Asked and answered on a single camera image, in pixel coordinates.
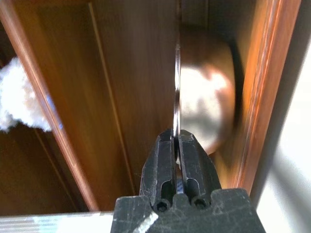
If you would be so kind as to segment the white snowman plush toy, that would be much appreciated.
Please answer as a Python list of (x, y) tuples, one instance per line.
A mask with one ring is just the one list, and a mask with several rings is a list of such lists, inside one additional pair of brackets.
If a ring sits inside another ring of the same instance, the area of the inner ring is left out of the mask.
[(36, 93), (18, 57), (0, 69), (0, 131), (22, 123), (50, 132)]

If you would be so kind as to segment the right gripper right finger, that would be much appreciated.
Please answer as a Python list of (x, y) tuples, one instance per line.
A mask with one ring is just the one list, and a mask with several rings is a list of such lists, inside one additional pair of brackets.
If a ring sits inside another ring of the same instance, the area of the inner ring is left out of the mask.
[(211, 193), (221, 189), (215, 165), (194, 134), (181, 130), (179, 152), (184, 193), (189, 201), (211, 201)]

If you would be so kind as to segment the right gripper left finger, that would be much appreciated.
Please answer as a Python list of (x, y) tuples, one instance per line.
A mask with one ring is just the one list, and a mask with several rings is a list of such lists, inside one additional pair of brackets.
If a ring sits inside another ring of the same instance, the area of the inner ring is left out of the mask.
[(175, 195), (175, 157), (171, 129), (160, 133), (142, 168), (139, 194), (151, 206), (161, 202), (172, 206)]

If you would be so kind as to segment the ribbed glass sliding door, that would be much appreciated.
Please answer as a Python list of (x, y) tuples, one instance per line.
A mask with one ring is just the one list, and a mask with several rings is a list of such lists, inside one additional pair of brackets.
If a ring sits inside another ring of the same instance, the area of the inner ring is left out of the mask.
[(110, 233), (113, 212), (0, 216), (0, 233)]

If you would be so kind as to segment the steel bowl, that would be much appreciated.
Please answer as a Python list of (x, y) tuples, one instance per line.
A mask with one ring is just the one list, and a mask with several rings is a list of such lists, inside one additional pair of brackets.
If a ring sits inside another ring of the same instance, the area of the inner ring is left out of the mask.
[(235, 103), (234, 65), (229, 45), (201, 30), (182, 30), (175, 49), (172, 129), (174, 154), (180, 169), (180, 131), (194, 134), (207, 155), (214, 153), (233, 129)]

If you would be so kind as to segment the wooden cabinet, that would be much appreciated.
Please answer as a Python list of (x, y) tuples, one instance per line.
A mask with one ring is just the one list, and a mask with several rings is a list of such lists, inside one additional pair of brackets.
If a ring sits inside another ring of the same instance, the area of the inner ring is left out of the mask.
[(303, 0), (0, 0), (0, 67), (16, 56), (52, 131), (0, 132), (0, 216), (109, 211), (139, 192), (173, 126), (180, 26), (190, 93), (227, 116), (211, 153), (251, 191)]

